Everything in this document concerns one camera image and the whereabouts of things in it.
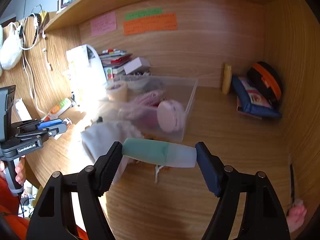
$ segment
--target orange sleeve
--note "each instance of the orange sleeve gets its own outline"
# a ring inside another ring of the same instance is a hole
[[[88,235],[85,231],[83,231],[80,227],[77,226],[79,237],[83,240],[89,240]]]
[[[0,178],[0,205],[9,210],[9,213],[18,215],[19,197],[12,196],[7,181]]]

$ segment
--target white box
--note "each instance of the white box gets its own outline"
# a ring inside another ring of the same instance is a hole
[[[123,67],[125,74],[128,75],[132,72],[147,70],[150,68],[150,62],[143,57],[137,57],[134,60],[124,64]]]

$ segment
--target pink sticky note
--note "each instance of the pink sticky note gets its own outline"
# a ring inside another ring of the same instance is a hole
[[[90,25],[92,37],[115,31],[117,29],[116,13],[111,12],[96,17],[91,20]]]

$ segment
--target green sticky note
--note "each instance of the green sticky note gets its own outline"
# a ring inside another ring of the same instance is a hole
[[[133,20],[133,19],[137,19],[137,18],[141,18],[141,17],[145,17],[145,16],[151,16],[151,15],[155,15],[155,14],[162,14],[162,9],[161,8],[152,8],[152,9],[128,13],[125,16],[125,20],[129,21],[129,20]]]

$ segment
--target translucent bottle cap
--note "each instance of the translucent bottle cap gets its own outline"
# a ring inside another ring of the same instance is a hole
[[[193,168],[196,165],[196,160],[196,148],[175,143],[169,144],[166,166]]]

